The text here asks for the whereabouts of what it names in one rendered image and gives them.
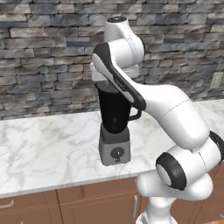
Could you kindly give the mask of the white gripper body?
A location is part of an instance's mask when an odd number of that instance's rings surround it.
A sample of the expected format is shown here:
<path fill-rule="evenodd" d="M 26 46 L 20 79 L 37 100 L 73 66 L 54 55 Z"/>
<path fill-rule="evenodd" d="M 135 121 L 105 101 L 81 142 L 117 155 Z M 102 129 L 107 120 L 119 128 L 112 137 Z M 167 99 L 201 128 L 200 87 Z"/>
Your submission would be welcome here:
<path fill-rule="evenodd" d="M 93 82 L 106 81 L 107 79 L 99 73 L 94 64 L 90 63 L 91 78 Z M 139 65 L 134 65 L 123 70 L 131 79 L 139 76 Z"/>

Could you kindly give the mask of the black blender jug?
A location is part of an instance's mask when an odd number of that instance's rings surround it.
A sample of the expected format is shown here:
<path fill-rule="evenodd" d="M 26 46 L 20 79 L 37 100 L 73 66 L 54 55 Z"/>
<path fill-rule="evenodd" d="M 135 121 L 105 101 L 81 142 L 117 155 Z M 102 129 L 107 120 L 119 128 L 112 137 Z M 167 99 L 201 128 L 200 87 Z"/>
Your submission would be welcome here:
<path fill-rule="evenodd" d="M 115 87 L 104 81 L 94 85 L 99 94 L 102 123 L 109 133 L 121 133 L 126 129 L 128 121 L 141 117 L 141 110 L 135 115 L 130 115 L 130 102 Z"/>

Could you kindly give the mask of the grey blender base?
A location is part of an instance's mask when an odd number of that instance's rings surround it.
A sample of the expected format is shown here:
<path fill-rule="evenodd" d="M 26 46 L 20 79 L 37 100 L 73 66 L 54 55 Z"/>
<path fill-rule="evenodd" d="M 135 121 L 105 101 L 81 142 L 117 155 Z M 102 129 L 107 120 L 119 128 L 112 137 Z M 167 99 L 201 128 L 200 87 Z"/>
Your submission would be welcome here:
<path fill-rule="evenodd" d="M 99 146 L 101 162 L 105 166 L 126 164 L 130 161 L 130 131 L 113 134 L 101 124 Z"/>

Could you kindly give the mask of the brown wooden drawer front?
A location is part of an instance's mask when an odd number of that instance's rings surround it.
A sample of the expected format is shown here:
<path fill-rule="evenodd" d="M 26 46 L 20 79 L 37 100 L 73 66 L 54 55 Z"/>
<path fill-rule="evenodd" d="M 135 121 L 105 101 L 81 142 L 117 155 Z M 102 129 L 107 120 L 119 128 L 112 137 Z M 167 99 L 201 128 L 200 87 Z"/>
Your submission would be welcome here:
<path fill-rule="evenodd" d="M 63 224 L 55 190 L 3 198 L 0 205 L 12 200 L 12 207 L 0 209 L 0 224 Z"/>
<path fill-rule="evenodd" d="M 135 190 L 135 177 L 133 177 L 63 188 L 59 189 L 57 194 L 59 202 L 63 204 L 97 196 L 126 193 Z"/>

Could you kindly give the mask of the beige wall socket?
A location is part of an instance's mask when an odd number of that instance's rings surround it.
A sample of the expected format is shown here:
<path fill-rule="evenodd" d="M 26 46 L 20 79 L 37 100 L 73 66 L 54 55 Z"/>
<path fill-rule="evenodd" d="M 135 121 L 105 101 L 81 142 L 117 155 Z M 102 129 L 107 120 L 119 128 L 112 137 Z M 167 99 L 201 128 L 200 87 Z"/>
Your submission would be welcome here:
<path fill-rule="evenodd" d="M 223 72 L 214 73 L 210 88 L 218 88 L 221 84 Z"/>

